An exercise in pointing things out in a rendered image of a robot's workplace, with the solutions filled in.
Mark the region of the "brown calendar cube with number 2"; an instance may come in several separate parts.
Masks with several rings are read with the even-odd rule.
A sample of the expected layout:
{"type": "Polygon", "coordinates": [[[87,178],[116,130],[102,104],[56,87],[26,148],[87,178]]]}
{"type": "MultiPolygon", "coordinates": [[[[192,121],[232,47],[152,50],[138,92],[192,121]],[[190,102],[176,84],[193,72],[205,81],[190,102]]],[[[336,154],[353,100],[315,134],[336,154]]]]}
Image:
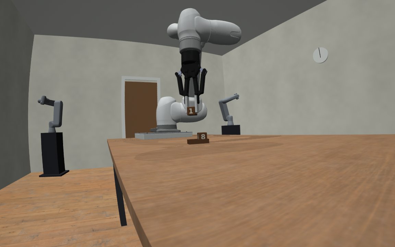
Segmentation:
{"type": "Polygon", "coordinates": [[[187,107],[188,116],[196,116],[195,107],[187,107]]]}

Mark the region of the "brown calendar cube with number 8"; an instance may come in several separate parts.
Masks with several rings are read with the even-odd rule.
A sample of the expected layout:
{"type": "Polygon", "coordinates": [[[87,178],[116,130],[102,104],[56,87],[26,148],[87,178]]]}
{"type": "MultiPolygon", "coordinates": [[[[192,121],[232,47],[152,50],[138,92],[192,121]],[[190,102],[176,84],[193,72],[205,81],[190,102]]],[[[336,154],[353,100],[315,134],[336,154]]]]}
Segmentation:
{"type": "Polygon", "coordinates": [[[207,139],[207,133],[206,132],[198,132],[197,138],[198,139],[207,139]]]}

